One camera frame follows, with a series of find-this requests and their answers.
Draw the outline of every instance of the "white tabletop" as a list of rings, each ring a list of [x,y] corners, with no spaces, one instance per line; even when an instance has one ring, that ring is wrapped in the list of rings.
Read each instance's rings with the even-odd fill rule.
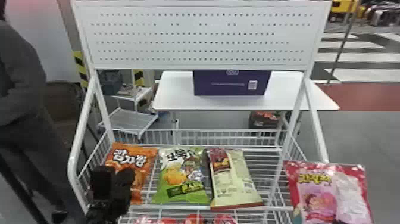
[[[293,110],[301,79],[299,71],[273,71],[264,95],[195,96],[191,71],[165,71],[153,108],[160,111]],[[312,86],[317,110],[339,109],[317,85]],[[306,99],[301,110],[308,110]]]

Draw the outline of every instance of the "gray sweater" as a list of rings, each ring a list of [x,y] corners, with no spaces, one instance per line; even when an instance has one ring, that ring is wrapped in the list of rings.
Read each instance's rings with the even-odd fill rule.
[[[43,108],[46,75],[35,49],[0,20],[0,127]]]

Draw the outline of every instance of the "snack package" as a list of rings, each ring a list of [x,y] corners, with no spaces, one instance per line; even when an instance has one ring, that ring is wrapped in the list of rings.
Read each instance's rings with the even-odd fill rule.
[[[156,222],[153,222],[148,216],[139,216],[137,219],[133,221],[134,224],[154,224]]]
[[[360,165],[285,161],[293,224],[372,224]]]
[[[159,150],[161,173],[153,203],[186,201],[208,204],[205,193],[203,148],[173,147]]]
[[[128,167],[135,170],[135,180],[130,187],[130,191],[132,192],[130,202],[132,204],[142,203],[140,192],[156,155],[156,148],[124,145],[118,142],[112,144],[111,151],[108,153],[104,164],[114,167],[116,172]]]
[[[183,224],[205,224],[203,216],[200,214],[190,214],[186,217]]]
[[[214,218],[214,224],[238,224],[238,222],[228,214],[218,214]]]
[[[158,224],[178,224],[178,221],[176,219],[172,219],[172,218],[162,218],[157,223]]]
[[[255,189],[242,150],[207,149],[214,198],[211,209],[232,209],[263,205]]]

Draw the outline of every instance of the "dark pants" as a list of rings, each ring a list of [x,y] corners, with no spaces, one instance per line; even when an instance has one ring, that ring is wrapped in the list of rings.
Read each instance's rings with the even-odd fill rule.
[[[76,223],[85,216],[67,177],[69,150],[47,112],[0,127],[0,153],[13,172],[52,204],[64,204]]]

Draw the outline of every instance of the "green snack bag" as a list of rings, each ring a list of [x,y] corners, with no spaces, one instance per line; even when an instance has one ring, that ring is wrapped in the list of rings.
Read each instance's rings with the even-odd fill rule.
[[[203,147],[160,148],[161,173],[153,203],[185,201],[208,204]]]

